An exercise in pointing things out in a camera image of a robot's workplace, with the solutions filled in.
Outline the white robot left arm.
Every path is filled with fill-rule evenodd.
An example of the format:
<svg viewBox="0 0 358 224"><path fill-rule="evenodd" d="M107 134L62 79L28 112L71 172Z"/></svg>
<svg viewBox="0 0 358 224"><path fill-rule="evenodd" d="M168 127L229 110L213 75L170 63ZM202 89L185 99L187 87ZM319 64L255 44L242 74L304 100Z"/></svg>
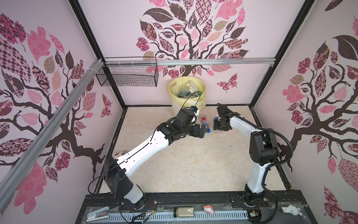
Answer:
<svg viewBox="0 0 358 224"><path fill-rule="evenodd" d="M145 193L129 177L150 157L173 142L192 136L204 138L207 128L196 123L200 110L183 107L175 117L158 125L154 133L139 146L116 159L109 157L103 167L104 181L120 202L128 200L135 209L141 209L147 201Z"/></svg>

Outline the small clear green label bottle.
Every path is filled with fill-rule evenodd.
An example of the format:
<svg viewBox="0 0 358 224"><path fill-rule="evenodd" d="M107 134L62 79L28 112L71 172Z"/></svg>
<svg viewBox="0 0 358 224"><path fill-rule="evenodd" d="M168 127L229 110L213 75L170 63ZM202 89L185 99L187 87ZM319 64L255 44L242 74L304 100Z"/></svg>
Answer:
<svg viewBox="0 0 358 224"><path fill-rule="evenodd" d="M197 85L193 81L189 81L186 86L191 93L194 93L199 90Z"/></svg>

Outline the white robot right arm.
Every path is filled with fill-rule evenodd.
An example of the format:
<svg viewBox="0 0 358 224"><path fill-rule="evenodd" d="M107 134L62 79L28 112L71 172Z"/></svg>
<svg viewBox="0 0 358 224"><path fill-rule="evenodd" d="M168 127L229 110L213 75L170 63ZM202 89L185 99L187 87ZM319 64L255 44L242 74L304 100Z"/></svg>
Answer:
<svg viewBox="0 0 358 224"><path fill-rule="evenodd" d="M276 135L271 129L264 130L246 120L239 113L233 112L227 106L217 104L218 117L214 119L214 129L229 131L237 129L249 138L249 155L253 167L248 183L245 185L244 201L248 206L265 197L263 187L269 165L278 157Z"/></svg>

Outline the blue label bottle white cap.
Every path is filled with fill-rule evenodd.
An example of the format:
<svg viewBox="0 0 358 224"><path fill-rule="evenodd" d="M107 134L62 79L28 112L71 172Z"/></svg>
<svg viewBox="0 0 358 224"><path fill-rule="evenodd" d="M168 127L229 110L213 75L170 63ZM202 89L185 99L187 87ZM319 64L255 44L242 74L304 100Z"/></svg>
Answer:
<svg viewBox="0 0 358 224"><path fill-rule="evenodd" d="M185 98L186 96L190 95L191 92L189 88L186 85L182 85L179 90L178 97L179 98Z"/></svg>

